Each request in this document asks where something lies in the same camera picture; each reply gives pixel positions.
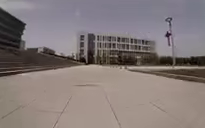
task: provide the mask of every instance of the light pole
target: light pole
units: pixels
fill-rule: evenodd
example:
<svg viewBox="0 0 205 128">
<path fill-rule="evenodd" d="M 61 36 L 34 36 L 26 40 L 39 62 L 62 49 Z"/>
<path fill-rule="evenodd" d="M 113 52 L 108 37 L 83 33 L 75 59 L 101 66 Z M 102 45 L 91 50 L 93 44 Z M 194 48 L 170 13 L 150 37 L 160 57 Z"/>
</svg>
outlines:
<svg viewBox="0 0 205 128">
<path fill-rule="evenodd" d="M 172 59 L 173 59 L 173 68 L 176 65 L 176 58 L 175 58 L 175 46 L 174 46 L 174 36 L 173 36 L 173 32 L 172 32 L 172 17 L 167 17 L 165 19 L 165 21 L 168 23 L 169 25 L 169 32 L 170 32 L 170 37 L 171 37 L 171 44 L 172 44 Z"/>
</svg>

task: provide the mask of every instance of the steps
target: steps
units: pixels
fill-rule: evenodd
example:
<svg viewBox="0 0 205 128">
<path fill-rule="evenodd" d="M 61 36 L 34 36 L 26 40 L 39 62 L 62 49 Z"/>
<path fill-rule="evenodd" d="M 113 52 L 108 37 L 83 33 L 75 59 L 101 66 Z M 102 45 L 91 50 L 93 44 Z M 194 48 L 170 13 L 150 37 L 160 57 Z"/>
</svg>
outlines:
<svg viewBox="0 0 205 128">
<path fill-rule="evenodd" d="M 79 65 L 53 55 L 0 48 L 0 76 Z"/>
</svg>

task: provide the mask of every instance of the building facade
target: building facade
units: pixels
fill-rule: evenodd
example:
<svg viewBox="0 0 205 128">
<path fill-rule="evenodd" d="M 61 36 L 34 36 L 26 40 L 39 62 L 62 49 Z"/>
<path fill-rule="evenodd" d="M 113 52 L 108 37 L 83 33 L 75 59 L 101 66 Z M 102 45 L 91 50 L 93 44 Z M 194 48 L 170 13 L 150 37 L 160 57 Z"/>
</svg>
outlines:
<svg viewBox="0 0 205 128">
<path fill-rule="evenodd" d="M 52 49 L 47 48 L 47 47 L 27 48 L 27 51 L 55 55 L 55 50 L 52 50 Z"/>
<path fill-rule="evenodd" d="M 156 56 L 155 41 L 130 35 L 94 34 L 80 32 L 77 36 L 77 59 L 93 64 L 140 65 L 150 63 Z"/>
<path fill-rule="evenodd" d="M 20 49 L 26 24 L 0 8 L 0 46 Z"/>
</svg>

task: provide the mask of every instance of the cloud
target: cloud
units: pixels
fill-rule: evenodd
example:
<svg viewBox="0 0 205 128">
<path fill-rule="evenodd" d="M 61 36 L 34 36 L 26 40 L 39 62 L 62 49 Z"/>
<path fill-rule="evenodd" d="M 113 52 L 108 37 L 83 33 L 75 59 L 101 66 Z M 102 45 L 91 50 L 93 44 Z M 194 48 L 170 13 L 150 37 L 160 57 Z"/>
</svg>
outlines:
<svg viewBox="0 0 205 128">
<path fill-rule="evenodd" d="M 35 4 L 24 0 L 0 0 L 0 7 L 6 10 L 34 10 Z"/>
</svg>

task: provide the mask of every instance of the walkway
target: walkway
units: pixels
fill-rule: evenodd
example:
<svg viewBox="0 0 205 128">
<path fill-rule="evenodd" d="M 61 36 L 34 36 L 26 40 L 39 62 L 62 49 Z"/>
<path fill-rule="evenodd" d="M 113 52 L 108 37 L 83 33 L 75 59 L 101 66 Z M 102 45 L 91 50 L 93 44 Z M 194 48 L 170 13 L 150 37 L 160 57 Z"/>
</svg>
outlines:
<svg viewBox="0 0 205 128">
<path fill-rule="evenodd" d="M 93 65 L 1 77 L 0 128 L 205 128 L 205 84 Z"/>
</svg>

